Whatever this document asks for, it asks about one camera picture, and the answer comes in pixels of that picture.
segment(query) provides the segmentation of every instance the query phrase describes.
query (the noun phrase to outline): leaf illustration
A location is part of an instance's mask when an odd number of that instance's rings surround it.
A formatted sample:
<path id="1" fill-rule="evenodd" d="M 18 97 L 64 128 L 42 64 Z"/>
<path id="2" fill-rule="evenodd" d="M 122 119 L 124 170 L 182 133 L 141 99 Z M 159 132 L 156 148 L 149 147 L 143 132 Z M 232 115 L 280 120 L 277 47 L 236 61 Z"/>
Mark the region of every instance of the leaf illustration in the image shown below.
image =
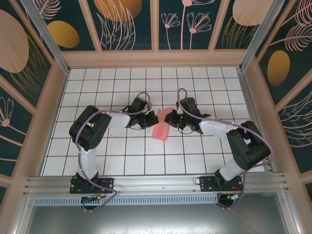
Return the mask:
<path id="1" fill-rule="evenodd" d="M 35 0 L 42 18 L 51 20 L 60 10 L 59 0 Z"/>
<path id="2" fill-rule="evenodd" d="M 300 0 L 294 18 L 300 25 L 310 24 L 312 22 L 312 0 Z"/>
<path id="3" fill-rule="evenodd" d="M 303 51 L 312 41 L 312 24 L 292 27 L 283 40 L 287 50 Z"/>

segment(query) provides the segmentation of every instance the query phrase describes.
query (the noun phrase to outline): pink block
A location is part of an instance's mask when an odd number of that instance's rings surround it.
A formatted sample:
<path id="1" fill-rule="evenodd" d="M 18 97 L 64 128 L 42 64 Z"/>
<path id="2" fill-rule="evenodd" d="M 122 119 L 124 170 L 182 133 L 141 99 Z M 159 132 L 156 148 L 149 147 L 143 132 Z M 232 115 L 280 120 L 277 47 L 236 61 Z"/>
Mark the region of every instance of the pink block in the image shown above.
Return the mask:
<path id="1" fill-rule="evenodd" d="M 167 114 L 171 113 L 173 108 L 158 109 L 158 124 L 154 125 L 152 138 L 157 140 L 167 140 L 170 125 L 165 122 Z"/>

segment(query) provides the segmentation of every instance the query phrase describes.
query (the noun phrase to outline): purple cable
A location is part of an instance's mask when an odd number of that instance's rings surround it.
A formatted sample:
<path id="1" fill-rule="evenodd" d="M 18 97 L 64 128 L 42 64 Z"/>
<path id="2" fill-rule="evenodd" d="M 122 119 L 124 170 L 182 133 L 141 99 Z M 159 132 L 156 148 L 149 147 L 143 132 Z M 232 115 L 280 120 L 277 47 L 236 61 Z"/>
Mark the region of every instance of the purple cable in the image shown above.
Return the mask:
<path id="1" fill-rule="evenodd" d="M 254 165 L 253 167 L 260 167 L 260 166 L 266 166 L 266 165 L 269 165 L 275 158 L 275 155 L 274 155 L 274 150 L 272 148 L 272 146 L 269 144 L 269 142 L 264 139 L 260 134 L 256 133 L 255 131 L 253 130 L 250 130 L 249 128 L 246 128 L 244 126 L 241 126 L 237 123 L 229 123 L 227 121 L 223 121 L 223 120 L 220 120 L 220 119 L 217 119 L 217 118 L 211 118 L 211 117 L 206 117 L 206 118 L 202 118 L 202 117 L 198 117 L 198 116 L 195 116 L 193 114 L 191 114 L 190 112 L 188 112 L 187 110 L 185 110 L 183 108 L 183 106 L 181 105 L 181 102 L 180 102 L 180 92 L 181 91 L 184 91 L 185 92 L 185 98 L 187 97 L 187 91 L 186 89 L 183 89 L 183 88 L 180 88 L 178 91 L 177 91 L 177 102 L 179 103 L 179 107 L 181 107 L 181 109 L 183 110 L 183 112 L 185 112 L 186 114 L 188 114 L 189 116 L 191 117 L 194 117 L 194 118 L 197 118 L 197 119 L 201 119 L 201 120 L 208 120 L 208 121 L 214 121 L 214 122 L 219 122 L 219 123 L 222 123 L 222 124 L 227 124 L 227 125 L 230 125 L 230 126 L 234 126 L 234 127 L 237 127 L 237 128 L 241 128 L 247 132 L 250 132 L 251 134 L 253 134 L 254 136 L 256 136 L 257 138 L 259 138 L 260 140 L 262 140 L 267 146 L 268 148 L 270 149 L 271 151 L 271 158 L 267 161 L 267 162 L 264 162 L 264 163 L 261 163 L 259 165 Z"/>
<path id="2" fill-rule="evenodd" d="M 79 168 L 81 170 L 81 173 L 83 174 L 83 176 L 85 177 L 85 179 L 92 185 L 102 189 L 102 190 L 106 190 L 106 191 L 110 191 L 110 192 L 114 192 L 114 195 L 112 195 L 107 201 L 105 201 L 102 205 L 100 206 L 97 206 L 95 207 L 93 210 L 90 210 L 89 212 L 92 212 L 92 211 L 97 211 L 99 209 L 101 209 L 102 207 L 104 207 L 108 202 L 110 202 L 110 200 L 112 200 L 116 195 L 117 195 L 117 191 L 114 190 L 114 189 L 109 189 L 109 188 L 105 188 L 105 187 L 102 187 L 98 184 L 95 184 L 92 180 L 90 180 L 86 173 L 84 172 L 83 168 L 82 168 L 82 164 L 81 164 L 81 147 L 79 146 L 78 144 L 78 139 L 79 139 L 79 136 L 83 130 L 83 128 L 89 123 L 89 121 L 94 117 L 96 116 L 97 114 L 100 114 L 100 113 L 103 113 L 103 114 L 109 114 L 109 113 L 113 113 L 113 114 L 125 114 L 125 115 L 138 115 L 138 114 L 141 114 L 142 112 L 144 112 L 145 110 L 147 110 L 149 107 L 151 107 L 151 98 L 149 96 L 148 93 L 146 92 L 141 92 L 137 95 L 137 97 L 141 94 L 145 94 L 148 98 L 148 102 L 147 102 L 147 105 L 144 107 L 143 110 L 139 111 L 139 112 L 136 112 L 136 113 L 128 113 L 128 112 L 124 112 L 124 111 L 107 111 L 107 110 L 102 110 L 102 111 L 97 111 L 95 113 L 93 113 L 85 122 L 84 124 L 81 126 L 81 128 L 79 129 L 78 133 L 77 133 L 77 136 L 76 136 L 76 140 L 75 140 L 75 144 L 78 148 L 78 164 L 79 164 Z M 82 207 L 84 209 L 84 211 L 87 211 L 87 209 L 84 207 L 84 204 L 86 203 L 87 201 L 85 201 L 83 204 L 82 204 Z"/>

